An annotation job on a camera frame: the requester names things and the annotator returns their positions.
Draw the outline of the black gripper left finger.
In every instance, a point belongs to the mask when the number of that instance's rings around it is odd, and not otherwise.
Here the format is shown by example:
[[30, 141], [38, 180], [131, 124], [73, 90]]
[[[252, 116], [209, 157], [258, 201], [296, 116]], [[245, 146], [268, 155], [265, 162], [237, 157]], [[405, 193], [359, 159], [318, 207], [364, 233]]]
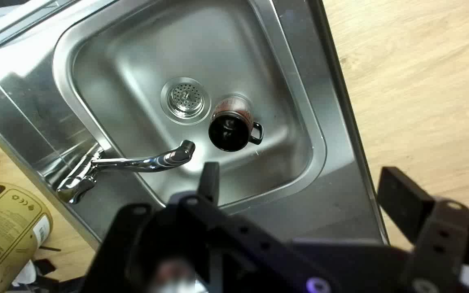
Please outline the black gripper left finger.
[[203, 167], [198, 188], [159, 211], [118, 211], [82, 282], [82, 293], [154, 293], [157, 277], [200, 282], [208, 293], [322, 293], [315, 266], [252, 224], [211, 204], [219, 167]]

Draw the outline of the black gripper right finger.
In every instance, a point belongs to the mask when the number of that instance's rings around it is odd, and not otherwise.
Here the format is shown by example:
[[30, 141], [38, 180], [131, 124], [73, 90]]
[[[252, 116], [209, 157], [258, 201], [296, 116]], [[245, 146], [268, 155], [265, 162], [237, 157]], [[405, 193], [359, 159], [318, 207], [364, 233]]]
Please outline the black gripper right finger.
[[400, 274], [408, 293], [469, 293], [469, 207], [437, 199], [395, 167], [379, 175], [377, 204], [413, 245]]

